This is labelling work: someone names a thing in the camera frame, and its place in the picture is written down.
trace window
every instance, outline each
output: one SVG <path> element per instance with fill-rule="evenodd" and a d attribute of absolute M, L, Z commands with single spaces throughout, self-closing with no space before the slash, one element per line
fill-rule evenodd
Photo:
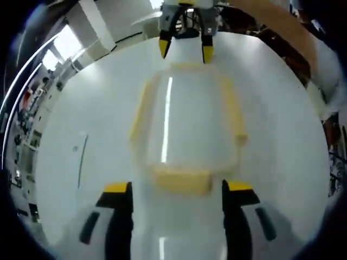
<path fill-rule="evenodd" d="M 68 25 L 61 30 L 54 41 L 54 46 L 64 60 L 76 55 L 82 49 L 81 43 Z"/>
<path fill-rule="evenodd" d="M 57 57 L 50 50 L 46 52 L 42 59 L 42 63 L 46 69 L 50 69 L 51 71 L 55 71 L 55 66 L 58 64 L 58 62 Z"/>
<path fill-rule="evenodd" d="M 153 9 L 157 9 L 157 8 L 159 8 L 162 5 L 164 0 L 150 0 L 150 2 L 151 2 L 151 5 L 152 5 L 152 8 Z"/>

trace wall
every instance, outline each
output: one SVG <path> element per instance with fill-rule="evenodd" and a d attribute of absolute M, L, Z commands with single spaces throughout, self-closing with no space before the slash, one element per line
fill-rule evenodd
<path fill-rule="evenodd" d="M 98 0 L 96 4 L 115 42 L 141 32 L 141 26 L 130 25 L 153 12 L 149 0 Z M 98 39 L 79 4 L 76 4 L 66 17 L 85 48 Z"/>

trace white table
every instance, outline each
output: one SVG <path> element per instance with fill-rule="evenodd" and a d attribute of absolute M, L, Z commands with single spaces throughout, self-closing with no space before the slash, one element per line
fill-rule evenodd
<path fill-rule="evenodd" d="M 214 44 L 212 63 L 234 80 L 249 133 L 236 177 L 252 183 L 260 199 L 306 240 L 320 223 L 329 183 L 324 131 L 306 90 L 259 39 L 218 32 Z M 96 202 L 95 191 L 135 179 L 128 133 L 140 92 L 146 79 L 171 62 L 202 62 L 200 39 L 174 40 L 165 60 L 158 39 L 151 39 L 102 58 L 67 82 L 36 168 L 38 211 L 50 243 L 62 238 L 80 208 Z"/>

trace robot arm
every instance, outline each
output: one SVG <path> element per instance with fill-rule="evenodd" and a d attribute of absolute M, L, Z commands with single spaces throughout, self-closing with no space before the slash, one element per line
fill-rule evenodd
<path fill-rule="evenodd" d="M 176 33 L 178 19 L 190 8 L 194 8 L 201 27 L 202 54 L 204 63 L 208 63 L 213 54 L 213 36 L 217 32 L 217 0 L 165 0 L 162 5 L 162 16 L 159 19 L 159 48 L 163 58 L 166 57 L 171 39 Z"/>

